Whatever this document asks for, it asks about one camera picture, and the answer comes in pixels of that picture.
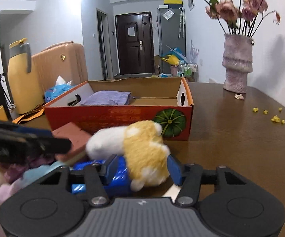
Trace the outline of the blue tissue packet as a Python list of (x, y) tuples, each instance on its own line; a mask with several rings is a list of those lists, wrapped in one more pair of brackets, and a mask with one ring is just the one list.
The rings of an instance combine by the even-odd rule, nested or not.
[(97, 169), (101, 183), (109, 197), (131, 196), (131, 180), (124, 157), (115, 155), (109, 159), (76, 163), (73, 169), (83, 170), (88, 165)]

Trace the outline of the white makeup sponge wedge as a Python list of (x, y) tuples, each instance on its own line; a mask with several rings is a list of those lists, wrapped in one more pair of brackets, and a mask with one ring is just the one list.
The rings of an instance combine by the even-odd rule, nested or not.
[(175, 200), (181, 190), (181, 187), (173, 184), (163, 195), (163, 198), (171, 198), (172, 202), (175, 203)]

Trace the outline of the pink sponge block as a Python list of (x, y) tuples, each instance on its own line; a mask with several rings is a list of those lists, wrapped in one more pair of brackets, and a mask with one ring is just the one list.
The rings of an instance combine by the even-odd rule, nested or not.
[(54, 137), (67, 138), (72, 143), (68, 153), (55, 155), (57, 161), (70, 166), (78, 162), (86, 161), (87, 155), (85, 148), (92, 135), (72, 122), (52, 131), (52, 135)]

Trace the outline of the white and yellow plush toy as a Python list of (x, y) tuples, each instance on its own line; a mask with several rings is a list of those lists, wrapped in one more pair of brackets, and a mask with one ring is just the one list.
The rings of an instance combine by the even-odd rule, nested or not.
[(124, 157), (134, 192), (159, 186), (169, 177), (170, 150), (164, 144), (162, 126), (151, 120), (101, 129), (90, 137), (85, 151), (92, 160), (113, 154)]

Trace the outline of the purple linen sachet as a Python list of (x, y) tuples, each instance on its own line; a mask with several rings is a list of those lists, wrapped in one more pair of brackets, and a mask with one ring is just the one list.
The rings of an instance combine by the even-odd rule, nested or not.
[(131, 92), (103, 90), (98, 91), (88, 98), (86, 98), (81, 105), (83, 106), (103, 106), (103, 105), (129, 105), (136, 98), (132, 96)]

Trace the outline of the purple satin scrunchie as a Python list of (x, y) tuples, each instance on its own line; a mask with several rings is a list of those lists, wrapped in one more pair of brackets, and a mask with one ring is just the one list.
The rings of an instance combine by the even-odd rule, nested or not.
[(39, 157), (27, 157), (23, 164), (0, 163), (0, 167), (5, 171), (4, 178), (6, 182), (11, 184), (22, 178), (26, 171), (42, 165), (51, 165), (55, 161), (54, 155), (41, 155)]

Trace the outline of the yellow thermos jug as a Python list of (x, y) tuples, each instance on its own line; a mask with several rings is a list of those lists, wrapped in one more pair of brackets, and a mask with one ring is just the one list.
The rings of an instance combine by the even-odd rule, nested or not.
[(39, 74), (32, 63), (30, 44), (26, 38), (9, 45), (8, 82), (19, 115), (43, 104)]

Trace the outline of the red cardboard box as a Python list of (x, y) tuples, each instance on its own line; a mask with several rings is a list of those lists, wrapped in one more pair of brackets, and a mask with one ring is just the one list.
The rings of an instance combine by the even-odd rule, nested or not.
[[(127, 105), (85, 105), (99, 91), (127, 91)], [(52, 130), (72, 122), (94, 134), (103, 128), (153, 120), (166, 140), (189, 138), (194, 102), (185, 78), (127, 78), (88, 81), (73, 87), (44, 106)]]

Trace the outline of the blue tissue pack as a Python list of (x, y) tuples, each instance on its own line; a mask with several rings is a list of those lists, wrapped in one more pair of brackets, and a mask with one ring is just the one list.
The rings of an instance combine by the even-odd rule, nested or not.
[(60, 75), (58, 76), (55, 85), (49, 89), (47, 89), (44, 93), (44, 100), (46, 103), (54, 100), (58, 96), (62, 95), (66, 91), (72, 89), (73, 81), (66, 82)]

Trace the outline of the pink hard-shell suitcase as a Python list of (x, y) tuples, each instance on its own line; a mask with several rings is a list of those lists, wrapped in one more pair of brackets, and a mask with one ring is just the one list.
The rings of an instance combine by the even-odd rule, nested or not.
[(51, 45), (32, 55), (32, 64), (43, 92), (53, 87), (59, 76), (74, 85), (88, 80), (84, 46), (73, 41)]

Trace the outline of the yellow watering can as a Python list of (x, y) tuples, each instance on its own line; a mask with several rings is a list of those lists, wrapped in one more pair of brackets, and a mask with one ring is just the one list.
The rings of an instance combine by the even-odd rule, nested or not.
[(167, 58), (161, 57), (160, 59), (171, 66), (179, 65), (179, 58), (176, 57), (175, 55), (167, 55)]

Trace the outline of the pink textured vase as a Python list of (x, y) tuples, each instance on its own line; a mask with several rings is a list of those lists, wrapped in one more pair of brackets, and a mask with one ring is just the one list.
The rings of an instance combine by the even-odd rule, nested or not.
[(224, 89), (246, 94), (248, 74), (253, 72), (253, 39), (238, 34), (225, 34), (222, 66), (226, 68)]

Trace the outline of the dark brown entrance door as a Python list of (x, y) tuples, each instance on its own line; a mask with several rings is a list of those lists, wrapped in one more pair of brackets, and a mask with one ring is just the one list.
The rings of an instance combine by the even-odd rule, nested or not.
[(115, 24), (120, 74), (154, 73), (151, 12), (117, 15)]

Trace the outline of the grey refrigerator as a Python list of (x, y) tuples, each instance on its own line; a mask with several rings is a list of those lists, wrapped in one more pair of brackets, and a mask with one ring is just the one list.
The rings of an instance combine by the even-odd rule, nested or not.
[(186, 40), (182, 38), (183, 27), (180, 26), (181, 9), (158, 8), (158, 36), (160, 57), (167, 58), (166, 54), (172, 49), (178, 48), (186, 55)]

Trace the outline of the dried pink rose bouquet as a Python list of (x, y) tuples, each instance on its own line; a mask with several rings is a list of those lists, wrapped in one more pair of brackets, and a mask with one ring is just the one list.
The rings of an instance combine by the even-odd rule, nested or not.
[(221, 23), (224, 20), (228, 30), (224, 33), (230, 35), (243, 35), (252, 38), (261, 23), (269, 15), (275, 15), (273, 22), (281, 23), (281, 16), (276, 10), (269, 11), (266, 0), (202, 0), (206, 3), (205, 11), (210, 19)]

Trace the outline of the yellow box on refrigerator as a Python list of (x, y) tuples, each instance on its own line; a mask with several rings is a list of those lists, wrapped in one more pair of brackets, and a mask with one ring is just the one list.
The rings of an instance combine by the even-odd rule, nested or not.
[(181, 0), (163, 0), (164, 4), (183, 4), (183, 1)]

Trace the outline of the wall picture frame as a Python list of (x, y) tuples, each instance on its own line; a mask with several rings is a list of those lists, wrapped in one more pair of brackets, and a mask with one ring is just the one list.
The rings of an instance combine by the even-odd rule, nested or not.
[(192, 11), (195, 7), (195, 3), (194, 3), (194, 0), (188, 0), (188, 7), (189, 7), (189, 10)]

